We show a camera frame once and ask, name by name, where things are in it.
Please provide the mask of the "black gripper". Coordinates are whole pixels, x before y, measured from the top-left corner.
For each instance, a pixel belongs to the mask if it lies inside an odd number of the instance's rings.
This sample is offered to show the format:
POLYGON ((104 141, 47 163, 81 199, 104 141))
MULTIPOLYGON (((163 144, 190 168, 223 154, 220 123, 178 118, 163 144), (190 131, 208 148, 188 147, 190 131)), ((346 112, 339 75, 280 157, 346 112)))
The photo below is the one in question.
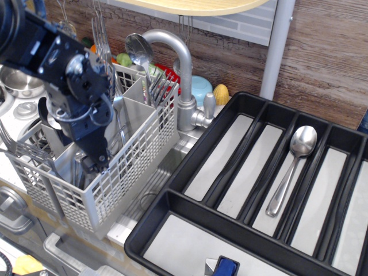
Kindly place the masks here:
POLYGON ((52 53, 44 63, 48 113, 63 133, 82 149, 84 173, 99 173, 109 166, 105 131, 113 118, 112 79, 106 64, 95 54, 65 57, 52 53))

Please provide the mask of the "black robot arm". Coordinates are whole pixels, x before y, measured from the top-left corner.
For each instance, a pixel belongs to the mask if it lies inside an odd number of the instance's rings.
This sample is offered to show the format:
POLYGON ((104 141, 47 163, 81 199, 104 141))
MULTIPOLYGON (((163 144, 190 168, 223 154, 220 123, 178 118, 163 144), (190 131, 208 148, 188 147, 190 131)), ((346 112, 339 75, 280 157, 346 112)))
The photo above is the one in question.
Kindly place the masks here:
POLYGON ((45 83, 48 113, 102 172, 109 167, 105 131, 114 113, 110 77, 97 55, 44 14, 25 1, 1 1, 1 64, 45 83))

